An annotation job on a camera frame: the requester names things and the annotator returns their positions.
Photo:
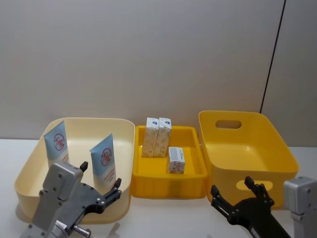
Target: yellow plastic tray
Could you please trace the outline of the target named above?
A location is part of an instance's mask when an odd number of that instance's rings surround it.
[[[169,145],[182,147],[185,157],[184,174],[166,171],[167,158],[142,157],[145,126],[137,126],[131,193],[143,198],[202,198],[207,170],[193,127],[172,126]]]
[[[128,212],[130,206],[129,190],[133,167],[134,124],[124,119],[64,118],[50,123],[44,134],[62,120],[65,121],[70,163],[79,167],[83,161],[89,162],[82,182],[90,186],[94,186],[94,180],[89,150],[110,133],[113,134],[116,175],[122,179],[121,198],[107,207],[102,214],[88,214],[83,222],[111,223],[119,220]],[[39,191],[43,188],[48,169],[45,142],[41,136],[15,182],[15,191],[22,210],[30,219],[38,205]]]
[[[265,184],[275,208],[282,206],[283,183],[299,166],[270,121],[259,113],[221,111],[200,112],[199,121],[209,201],[213,184],[232,204],[254,196],[244,185],[251,176]]]

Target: white wall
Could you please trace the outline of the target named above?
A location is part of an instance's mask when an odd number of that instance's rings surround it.
[[[288,145],[317,146],[317,1],[287,0],[262,112]]]
[[[60,117],[259,111],[283,0],[4,0],[0,137]]]

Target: small box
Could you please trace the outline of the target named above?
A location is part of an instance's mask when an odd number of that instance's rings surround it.
[[[143,157],[153,157],[155,144],[159,133],[159,119],[147,118],[147,126],[145,128],[144,142],[142,147]]]
[[[171,174],[183,174],[185,170],[185,158],[181,147],[169,147],[169,159],[167,169]]]
[[[168,118],[159,118],[158,138],[155,145],[154,157],[165,157],[169,144],[172,123]]]

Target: yellow plastic basket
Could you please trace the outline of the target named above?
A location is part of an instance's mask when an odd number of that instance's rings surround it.
[[[142,157],[144,131],[145,126],[136,127],[132,196],[184,199],[205,197],[204,180],[207,178],[207,170],[196,130],[188,126],[172,127],[169,145],[183,148],[184,174],[170,174],[166,171],[168,157]]]
[[[200,112],[199,121],[209,201],[213,184],[231,204],[254,196],[244,185],[251,176],[265,184],[275,208],[282,206],[283,183],[299,166],[270,121],[259,113],[222,111]]]

